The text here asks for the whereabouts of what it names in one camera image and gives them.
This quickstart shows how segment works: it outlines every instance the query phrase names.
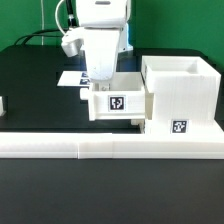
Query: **black cable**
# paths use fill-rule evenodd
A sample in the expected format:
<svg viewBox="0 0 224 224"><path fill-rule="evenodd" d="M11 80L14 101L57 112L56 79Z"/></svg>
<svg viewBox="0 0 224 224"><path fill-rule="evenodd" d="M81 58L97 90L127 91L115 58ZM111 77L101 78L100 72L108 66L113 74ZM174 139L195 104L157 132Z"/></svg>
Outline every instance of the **black cable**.
<svg viewBox="0 0 224 224"><path fill-rule="evenodd" d="M68 26L75 27L77 26L76 20L74 18L73 7L71 0L66 0L67 12L68 12Z"/></svg>
<svg viewBox="0 0 224 224"><path fill-rule="evenodd" d="M18 38L18 39L15 41L14 45L17 45L18 42L19 42L20 40L24 39L24 38L26 38L26 39L29 38L29 40L30 40L30 39L33 38L33 37L60 37L60 38L62 38L61 35L59 36L59 35L30 34L30 35L24 35L24 36Z"/></svg>
<svg viewBox="0 0 224 224"><path fill-rule="evenodd" d="M58 32L58 31L60 30L59 29L38 30L30 35L27 35L26 39L21 43L21 45L25 45L36 34L51 33L51 32Z"/></svg>

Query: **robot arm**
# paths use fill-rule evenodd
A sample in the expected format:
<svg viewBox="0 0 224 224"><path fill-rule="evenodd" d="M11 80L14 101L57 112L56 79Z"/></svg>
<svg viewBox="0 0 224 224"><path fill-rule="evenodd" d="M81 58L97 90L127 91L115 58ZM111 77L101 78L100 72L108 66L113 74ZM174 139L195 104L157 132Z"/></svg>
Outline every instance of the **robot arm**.
<svg viewBox="0 0 224 224"><path fill-rule="evenodd" d="M74 56L82 39L91 82L108 84L116 71L120 36L130 18L131 1L76 0L76 11L80 27L64 35L62 47L67 56Z"/></svg>

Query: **white open box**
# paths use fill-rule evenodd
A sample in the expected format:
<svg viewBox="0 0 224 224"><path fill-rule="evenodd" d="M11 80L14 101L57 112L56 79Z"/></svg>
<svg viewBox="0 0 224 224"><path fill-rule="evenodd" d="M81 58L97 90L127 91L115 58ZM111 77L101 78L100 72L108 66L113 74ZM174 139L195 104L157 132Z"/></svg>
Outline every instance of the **white open box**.
<svg viewBox="0 0 224 224"><path fill-rule="evenodd" d="M184 133L220 132L214 117L221 75L203 59L144 56L142 73L153 95L146 132L173 133L174 121L186 123Z"/></svg>
<svg viewBox="0 0 224 224"><path fill-rule="evenodd" d="M115 73L110 91L91 83L89 119L145 119L145 88L140 72Z"/></svg>

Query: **black tabletop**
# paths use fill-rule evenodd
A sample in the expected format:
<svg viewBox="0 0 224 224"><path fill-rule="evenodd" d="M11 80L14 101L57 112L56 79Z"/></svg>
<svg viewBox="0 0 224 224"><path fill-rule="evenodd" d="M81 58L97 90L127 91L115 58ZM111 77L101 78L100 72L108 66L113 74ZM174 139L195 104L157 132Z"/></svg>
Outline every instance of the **black tabletop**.
<svg viewBox="0 0 224 224"><path fill-rule="evenodd" d="M221 224L223 160L0 160L1 224Z"/></svg>
<svg viewBox="0 0 224 224"><path fill-rule="evenodd" d="M119 56L117 71L140 71L142 55L205 56L194 50L136 49ZM129 120L89 121L79 87L57 87L62 72L85 71L82 56L67 58L61 47L11 46L0 53L0 96L6 116L0 131L139 133Z"/></svg>
<svg viewBox="0 0 224 224"><path fill-rule="evenodd" d="M118 70L138 71L141 54L121 57ZM55 47L1 52L0 95L8 97L1 131L136 133L128 121L86 122L79 90L56 87L64 68L85 69L85 64ZM1 224L221 224L223 208L223 160L0 160Z"/></svg>

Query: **white cube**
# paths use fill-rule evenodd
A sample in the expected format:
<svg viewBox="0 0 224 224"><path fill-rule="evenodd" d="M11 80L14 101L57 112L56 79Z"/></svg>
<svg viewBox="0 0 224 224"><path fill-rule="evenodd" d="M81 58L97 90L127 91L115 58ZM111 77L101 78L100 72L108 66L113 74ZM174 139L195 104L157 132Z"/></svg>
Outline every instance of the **white cube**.
<svg viewBox="0 0 224 224"><path fill-rule="evenodd" d="M153 94L148 133L210 132L221 75L200 57L144 56L142 74Z"/></svg>

